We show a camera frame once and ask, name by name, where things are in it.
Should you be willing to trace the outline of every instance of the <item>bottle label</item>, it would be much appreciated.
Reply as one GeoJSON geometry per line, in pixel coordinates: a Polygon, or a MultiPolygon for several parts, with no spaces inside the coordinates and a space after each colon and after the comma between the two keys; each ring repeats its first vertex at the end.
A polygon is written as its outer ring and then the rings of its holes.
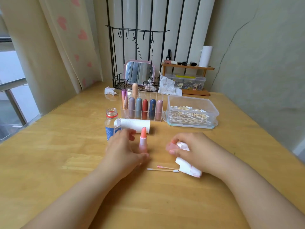
{"type": "Polygon", "coordinates": [[[107,140],[109,140],[110,137],[113,136],[119,130],[122,130],[121,126],[114,128],[106,127],[107,140]]]}

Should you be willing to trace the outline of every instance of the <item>mirror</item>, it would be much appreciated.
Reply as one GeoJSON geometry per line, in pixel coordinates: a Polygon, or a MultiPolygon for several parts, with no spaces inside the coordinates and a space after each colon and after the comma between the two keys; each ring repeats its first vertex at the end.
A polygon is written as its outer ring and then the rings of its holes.
{"type": "Polygon", "coordinates": [[[154,81],[155,66],[150,61],[128,60],[124,65],[124,77],[129,84],[143,85],[145,81],[154,81]]]}

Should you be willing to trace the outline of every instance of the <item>hand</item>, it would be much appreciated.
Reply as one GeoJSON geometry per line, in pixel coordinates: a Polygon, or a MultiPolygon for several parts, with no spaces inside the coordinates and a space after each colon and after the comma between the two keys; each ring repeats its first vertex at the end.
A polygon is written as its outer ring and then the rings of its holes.
{"type": "Polygon", "coordinates": [[[134,141],[136,133],[133,129],[123,129],[117,131],[109,139],[106,147],[106,155],[102,160],[103,165],[117,173],[120,179],[126,177],[137,165],[149,160],[149,154],[136,154],[130,147],[129,140],[134,141]]]}
{"type": "Polygon", "coordinates": [[[172,149],[170,154],[181,157],[197,169],[222,178],[229,164],[237,158],[223,147],[212,141],[203,133],[179,133],[175,135],[171,143],[184,142],[190,151],[172,149]]]}

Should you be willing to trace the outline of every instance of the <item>paper towel roll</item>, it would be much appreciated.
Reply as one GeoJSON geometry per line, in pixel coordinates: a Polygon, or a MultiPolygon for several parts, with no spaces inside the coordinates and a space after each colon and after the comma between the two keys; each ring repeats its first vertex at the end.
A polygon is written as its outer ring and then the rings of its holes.
{"type": "Polygon", "coordinates": [[[146,127],[146,132],[149,133],[150,121],[149,120],[137,120],[137,119],[125,119],[121,118],[121,127],[132,128],[137,132],[141,132],[143,127],[146,127]]]}
{"type": "Polygon", "coordinates": [[[209,66],[209,61],[210,61],[210,58],[211,58],[212,50],[213,50],[212,46],[203,46],[198,66],[200,66],[200,67],[208,67],[209,66]]]}

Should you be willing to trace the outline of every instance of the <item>plastic container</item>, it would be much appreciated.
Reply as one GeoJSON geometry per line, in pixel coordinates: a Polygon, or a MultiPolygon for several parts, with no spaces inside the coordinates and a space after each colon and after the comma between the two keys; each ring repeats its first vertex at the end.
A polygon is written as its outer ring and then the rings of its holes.
{"type": "Polygon", "coordinates": [[[107,141],[121,128],[121,120],[118,119],[117,110],[115,108],[109,108],[106,111],[105,128],[107,134],[107,141]]]}
{"type": "Polygon", "coordinates": [[[188,76],[182,73],[165,73],[165,76],[175,81],[175,87],[188,90],[202,91],[205,77],[188,76]]]}
{"type": "Polygon", "coordinates": [[[218,115],[218,110],[208,99],[169,95],[163,119],[173,126],[214,128],[218,125],[218,115]]]}
{"type": "MultiPolygon", "coordinates": [[[[132,91],[131,90],[127,90],[127,95],[128,95],[128,108],[130,108],[130,104],[129,104],[129,98],[132,97],[132,91]]],[[[154,119],[150,119],[149,118],[149,110],[150,110],[150,100],[155,99],[156,103],[158,102],[158,100],[162,100],[163,101],[163,94],[160,93],[156,93],[156,92],[142,92],[142,91],[138,91],[138,96],[139,98],[142,99],[142,104],[143,104],[143,100],[147,100],[148,101],[148,111],[146,112],[146,114],[143,114],[143,110],[141,111],[141,114],[137,114],[137,104],[135,102],[135,110],[130,110],[130,109],[123,109],[121,108],[121,118],[127,118],[127,119],[140,119],[140,120],[151,120],[151,121],[162,121],[162,118],[158,118],[157,115],[157,108],[155,107],[155,114],[154,114],[154,119]]]]}

